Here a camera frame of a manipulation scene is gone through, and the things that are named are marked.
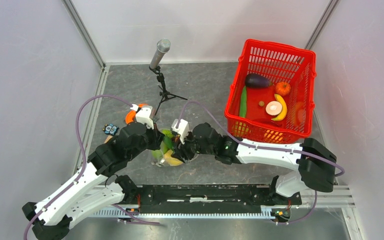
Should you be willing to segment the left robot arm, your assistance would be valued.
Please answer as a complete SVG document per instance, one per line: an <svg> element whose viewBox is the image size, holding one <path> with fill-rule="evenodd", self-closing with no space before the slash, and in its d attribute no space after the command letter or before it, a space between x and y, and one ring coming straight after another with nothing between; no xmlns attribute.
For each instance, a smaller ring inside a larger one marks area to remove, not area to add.
<svg viewBox="0 0 384 240"><path fill-rule="evenodd" d="M164 134L152 127L131 122L107 142L85 157L80 170L46 199L27 202L22 211L38 240L62 240L69 231L98 210L124 202L133 203L138 188L127 175L118 176L113 183L90 196L86 194L98 184L124 169L145 150L159 150Z"/></svg>

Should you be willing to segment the green chili pepper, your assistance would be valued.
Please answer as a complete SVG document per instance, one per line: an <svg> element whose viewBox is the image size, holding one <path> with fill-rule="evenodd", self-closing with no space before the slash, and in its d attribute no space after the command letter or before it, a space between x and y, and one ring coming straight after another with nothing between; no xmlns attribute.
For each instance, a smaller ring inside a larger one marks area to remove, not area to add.
<svg viewBox="0 0 384 240"><path fill-rule="evenodd" d="M168 150L174 150L173 138L174 134L169 129L162 129L161 132L164 134L163 143Z"/></svg>

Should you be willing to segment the clear dotted zip bag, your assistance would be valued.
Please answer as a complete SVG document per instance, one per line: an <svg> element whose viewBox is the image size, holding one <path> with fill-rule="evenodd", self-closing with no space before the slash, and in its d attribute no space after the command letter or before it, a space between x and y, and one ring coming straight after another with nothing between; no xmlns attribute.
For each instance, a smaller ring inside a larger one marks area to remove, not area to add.
<svg viewBox="0 0 384 240"><path fill-rule="evenodd" d="M160 149L162 150L163 153L165 154L169 149L164 145L163 141L160 144ZM161 161L156 161L154 158L151 162L153 165L158 166L158 167L170 167L167 163L165 163L164 158Z"/></svg>

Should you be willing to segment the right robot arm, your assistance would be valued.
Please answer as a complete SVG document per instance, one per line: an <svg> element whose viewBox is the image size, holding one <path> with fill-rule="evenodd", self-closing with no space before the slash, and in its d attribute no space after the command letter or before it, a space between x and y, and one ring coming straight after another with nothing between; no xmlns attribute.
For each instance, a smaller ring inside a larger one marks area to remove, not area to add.
<svg viewBox="0 0 384 240"><path fill-rule="evenodd" d="M256 142L221 135L207 122L190 129L183 119L176 119L171 130L174 134L172 156L184 163L197 155L212 155L226 165L262 164L289 169L288 174L272 180L268 196L275 204L282 204L306 189L323 193L333 191L337 158L314 138L289 144Z"/></svg>

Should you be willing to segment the yellow lemon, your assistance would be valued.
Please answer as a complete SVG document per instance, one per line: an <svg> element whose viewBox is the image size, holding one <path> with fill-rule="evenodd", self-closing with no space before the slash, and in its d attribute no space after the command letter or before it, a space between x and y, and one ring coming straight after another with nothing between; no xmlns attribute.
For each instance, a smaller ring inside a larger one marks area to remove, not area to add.
<svg viewBox="0 0 384 240"><path fill-rule="evenodd" d="M172 156L174 152L169 149L164 155L163 155L163 158L164 158L164 162L167 163L169 166L171 167L176 167L176 166L180 166L182 164L184 164L183 161L175 158Z"/></svg>

